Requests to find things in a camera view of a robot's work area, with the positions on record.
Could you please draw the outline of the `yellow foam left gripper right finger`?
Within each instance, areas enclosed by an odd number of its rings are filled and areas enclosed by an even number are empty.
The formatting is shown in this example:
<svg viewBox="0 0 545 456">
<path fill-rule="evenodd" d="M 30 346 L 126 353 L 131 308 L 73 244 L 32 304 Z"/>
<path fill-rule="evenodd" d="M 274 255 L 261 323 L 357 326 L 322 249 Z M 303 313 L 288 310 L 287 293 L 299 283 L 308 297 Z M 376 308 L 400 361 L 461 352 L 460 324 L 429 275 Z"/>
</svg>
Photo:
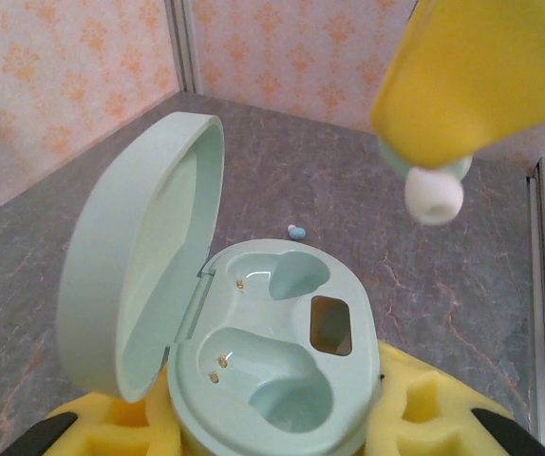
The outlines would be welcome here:
<svg viewBox="0 0 545 456">
<path fill-rule="evenodd" d="M 497 402 L 385 342 L 379 351 L 382 395 L 369 414 L 365 456 L 545 456 Z"/>
</svg>

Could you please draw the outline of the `aluminium frame post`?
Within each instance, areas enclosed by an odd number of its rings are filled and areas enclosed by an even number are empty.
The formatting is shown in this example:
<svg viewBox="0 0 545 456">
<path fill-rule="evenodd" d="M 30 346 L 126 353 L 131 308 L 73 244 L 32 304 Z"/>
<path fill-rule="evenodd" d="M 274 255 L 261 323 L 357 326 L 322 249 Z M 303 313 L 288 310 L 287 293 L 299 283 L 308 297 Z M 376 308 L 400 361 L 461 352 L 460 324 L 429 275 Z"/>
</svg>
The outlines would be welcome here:
<svg viewBox="0 0 545 456">
<path fill-rule="evenodd" d="M 197 94 L 200 82 L 190 0 L 164 0 L 164 5 L 179 89 Z"/>
</svg>

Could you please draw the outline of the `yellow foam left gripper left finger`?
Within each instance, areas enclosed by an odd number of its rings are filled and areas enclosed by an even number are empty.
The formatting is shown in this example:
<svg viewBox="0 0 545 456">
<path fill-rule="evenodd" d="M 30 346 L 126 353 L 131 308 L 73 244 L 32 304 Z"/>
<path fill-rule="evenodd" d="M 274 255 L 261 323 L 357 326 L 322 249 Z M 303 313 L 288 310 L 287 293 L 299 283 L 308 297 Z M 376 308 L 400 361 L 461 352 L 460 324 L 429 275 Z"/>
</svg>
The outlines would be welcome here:
<svg viewBox="0 0 545 456">
<path fill-rule="evenodd" d="M 136 403 L 89 393 L 59 406 L 13 442 L 13 456 L 185 456 L 166 372 Z"/>
</svg>

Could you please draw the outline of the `mint green earbud charging case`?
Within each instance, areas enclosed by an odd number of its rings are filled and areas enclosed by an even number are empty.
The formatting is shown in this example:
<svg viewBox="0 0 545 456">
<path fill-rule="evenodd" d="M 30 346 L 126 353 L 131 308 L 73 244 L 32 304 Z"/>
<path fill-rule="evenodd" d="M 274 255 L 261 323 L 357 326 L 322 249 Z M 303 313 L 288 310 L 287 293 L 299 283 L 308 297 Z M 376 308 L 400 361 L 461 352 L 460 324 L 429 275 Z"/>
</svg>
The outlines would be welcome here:
<svg viewBox="0 0 545 456">
<path fill-rule="evenodd" d="M 56 335 L 80 388 L 134 403 L 165 373 L 193 452 L 353 456 L 380 397 L 369 299 L 283 239 L 216 254 L 218 117 L 174 112 L 103 172 L 66 251 Z"/>
</svg>

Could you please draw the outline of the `mint earbud with white tip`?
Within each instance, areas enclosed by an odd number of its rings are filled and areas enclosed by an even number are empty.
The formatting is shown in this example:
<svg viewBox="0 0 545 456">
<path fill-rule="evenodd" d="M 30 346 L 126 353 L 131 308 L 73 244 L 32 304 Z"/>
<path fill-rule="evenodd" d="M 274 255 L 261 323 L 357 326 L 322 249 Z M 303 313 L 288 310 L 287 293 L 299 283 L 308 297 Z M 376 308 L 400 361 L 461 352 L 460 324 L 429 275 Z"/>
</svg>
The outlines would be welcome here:
<svg viewBox="0 0 545 456">
<path fill-rule="evenodd" d="M 382 139 L 378 140 L 378 147 L 385 162 L 404 179 L 404 204 L 414 220 L 439 226 L 459 214 L 464 200 L 461 181 L 471 167 L 472 156 L 441 168 L 426 169 L 401 158 Z"/>
</svg>

